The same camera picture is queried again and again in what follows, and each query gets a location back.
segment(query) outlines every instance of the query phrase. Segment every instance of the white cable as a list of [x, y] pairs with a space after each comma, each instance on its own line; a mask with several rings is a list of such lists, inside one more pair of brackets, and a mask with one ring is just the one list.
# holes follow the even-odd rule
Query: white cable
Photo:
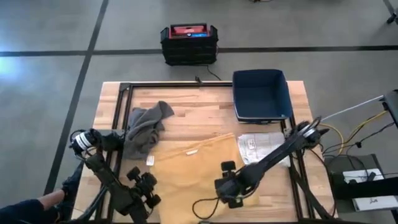
[[339, 111], [339, 112], [337, 112], [337, 113], [334, 113], [334, 114], [332, 114], [332, 115], [327, 116], [326, 118], [323, 118], [322, 121], [324, 121], [324, 120], [326, 120], [326, 119], [329, 119], [329, 118], [331, 118], [331, 117], [333, 117], [333, 116], [336, 116], [336, 115], [338, 115], [338, 114], [344, 113], [344, 112], [346, 112], [346, 111], [355, 109], [355, 108], [357, 108], [357, 107], [359, 107], [359, 106], [365, 105], [366, 103], [370, 103], [370, 102], [375, 101], [375, 100], [380, 100], [380, 99], [383, 98], [383, 97], [384, 97], [384, 96], [381, 95], [381, 96], [375, 97], [375, 98], [373, 98], [373, 99], [371, 99], [371, 100], [368, 100], [368, 101], [365, 101], [365, 102], [363, 102], [363, 103], [360, 103], [360, 104], [358, 104], [358, 105], [355, 105], [355, 106], [352, 106], [352, 107], [350, 107], [350, 108], [347, 108], [347, 109], [345, 109], [345, 110]]

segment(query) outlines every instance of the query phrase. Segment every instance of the black metal frame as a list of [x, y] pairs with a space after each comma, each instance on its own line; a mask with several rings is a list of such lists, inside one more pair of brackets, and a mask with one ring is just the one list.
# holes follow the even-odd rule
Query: black metal frame
[[[134, 82], [124, 82], [120, 83], [119, 86], [119, 93], [118, 93], [118, 100], [116, 102], [116, 108], [115, 108], [115, 113], [114, 113], [114, 118], [113, 118], [113, 123], [112, 123], [112, 129], [117, 129], [118, 128], [118, 122], [119, 122], [119, 117], [120, 117], [120, 111], [121, 111], [121, 105], [122, 105], [122, 100], [123, 96], [125, 94], [125, 91], [128, 90], [127, 92], [127, 102], [126, 102], [126, 107], [124, 109], [124, 118], [123, 118], [123, 124], [122, 128], [124, 130], [124, 134], [126, 134], [127, 131], [127, 122], [128, 122], [128, 117], [129, 117], [129, 112], [131, 109], [131, 101], [132, 101], [132, 94], [133, 94], [133, 89], [135, 87], [199, 87], [199, 86], [225, 86], [225, 87], [232, 87], [232, 82], [139, 82], [139, 83], [134, 83]], [[293, 116], [289, 119], [290, 125], [292, 128], [295, 127], [295, 119], [294, 119], [294, 114]], [[286, 129], [286, 122], [281, 121], [280, 126], [282, 129], [282, 132]], [[111, 158], [112, 158], [112, 153], [108, 153], [106, 156], [106, 162], [107, 164], [111, 163]], [[113, 169], [113, 172], [115, 173], [116, 176], [119, 176], [120, 174], [120, 168], [121, 168], [121, 162], [123, 158], [123, 149], [122, 151], [117, 152], [116, 156], [116, 163]], [[290, 163], [293, 164], [294, 158], [292, 155], [289, 155]], [[300, 167], [300, 175], [303, 178], [303, 181], [308, 185], [308, 179], [307, 179], [307, 173], [305, 171], [305, 166], [304, 166], [304, 161], [303, 161], [303, 154], [301, 152], [297, 153], [297, 160], [298, 160], [298, 165]], [[292, 169], [293, 167], [289, 168], [289, 177], [290, 181], [292, 183], [292, 191], [293, 191], [293, 197], [294, 197], [294, 204], [296, 208], [296, 215], [297, 218], [303, 218], [303, 210], [301, 206], [301, 201], [300, 201], [300, 195], [299, 195], [299, 189], [297, 187], [296, 181], [292, 178]], [[112, 222], [113, 219], [113, 212], [114, 208], [112, 206], [112, 197], [108, 206], [108, 212], [106, 219], [109, 221], [109, 223]], [[310, 203], [310, 201], [306, 198], [306, 204], [308, 208], [308, 216], [310, 218], [315, 218], [315, 214], [313, 212], [313, 207]], [[102, 210], [103, 210], [103, 205], [104, 205], [104, 199], [102, 198], [101, 201], [99, 202], [97, 211], [96, 211], [96, 216], [95, 219], [98, 220], [102, 216]]]

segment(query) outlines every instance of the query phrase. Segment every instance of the yellow cable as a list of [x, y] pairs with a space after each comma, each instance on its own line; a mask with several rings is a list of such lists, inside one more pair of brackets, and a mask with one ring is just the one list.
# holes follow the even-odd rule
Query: yellow cable
[[351, 138], [353, 137], [354, 133], [355, 133], [359, 128], [361, 128], [361, 127], [364, 126], [365, 124], [368, 124], [368, 123], [371, 122], [372, 120], [381, 117], [382, 115], [384, 115], [384, 114], [386, 114], [386, 113], [387, 113], [387, 111], [383, 111], [383, 112], [381, 112], [381, 113], [375, 115], [375, 116], [372, 117], [371, 119], [367, 119], [366, 121], [364, 121], [364, 122], [362, 122], [361, 124], [359, 124], [357, 127], [355, 127], [355, 128], [353, 129], [353, 131], [352, 131], [351, 134], [349, 135], [348, 139], [351, 139]]
[[343, 135], [341, 134], [341, 132], [340, 132], [337, 128], [335, 128], [335, 127], [333, 127], [332, 125], [329, 125], [329, 124], [320, 123], [319, 125], [320, 125], [320, 126], [324, 126], [324, 127], [331, 128], [331, 129], [333, 129], [333, 130], [339, 135], [340, 140], [341, 140], [341, 146], [340, 146], [340, 149], [339, 149], [339, 151], [338, 151], [338, 154], [340, 154], [341, 152], [343, 152], [343, 148], [344, 148], [344, 138], [343, 138]]

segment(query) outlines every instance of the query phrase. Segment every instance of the blue bin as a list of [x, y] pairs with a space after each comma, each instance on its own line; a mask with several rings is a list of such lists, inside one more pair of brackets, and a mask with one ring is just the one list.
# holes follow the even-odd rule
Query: blue bin
[[239, 122], [270, 123], [293, 115], [289, 88], [280, 70], [234, 72], [233, 95]]

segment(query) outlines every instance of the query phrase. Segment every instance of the wooden table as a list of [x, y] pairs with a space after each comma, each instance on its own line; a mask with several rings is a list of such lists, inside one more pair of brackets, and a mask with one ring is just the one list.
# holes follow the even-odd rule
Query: wooden table
[[[116, 101], [119, 91], [119, 82], [103, 83], [99, 97], [98, 108], [95, 115], [93, 128], [111, 129]], [[304, 83], [301, 81], [289, 81], [289, 92], [297, 123], [312, 121], [312, 114], [308, 105]], [[165, 131], [161, 134], [160, 142], [153, 150], [169, 150], [180, 146], [187, 146], [197, 141], [209, 139], [226, 133], [260, 133], [280, 131], [279, 124], [268, 126], [256, 124], [239, 124], [233, 108], [233, 94], [231, 87], [162, 87], [134, 88], [132, 108], [150, 108], [159, 100], [164, 100], [171, 105], [175, 115], [163, 120]], [[322, 157], [319, 148], [315, 152]], [[327, 211], [333, 210], [333, 196], [327, 174], [322, 163], [312, 153], [306, 153], [304, 157], [307, 170], [308, 183], [320, 203]], [[147, 167], [143, 162], [123, 160], [121, 164], [120, 180], [123, 184], [131, 183], [125, 177], [134, 166], [139, 166], [144, 172]], [[86, 167], [80, 180], [78, 195], [76, 198], [73, 218], [78, 217], [91, 203], [100, 189], [100, 182], [92, 171]], [[214, 222], [294, 222], [297, 220], [294, 198], [292, 195], [291, 181], [288, 169], [275, 166], [267, 172], [258, 188], [260, 192], [260, 204], [250, 208], [238, 208], [228, 215], [216, 217]], [[307, 217], [305, 200], [300, 191], [300, 201], [304, 216]], [[103, 217], [106, 215], [107, 203], [105, 200]], [[114, 213], [113, 221], [130, 223], [129, 216]], [[160, 222], [155, 209], [148, 222]]]

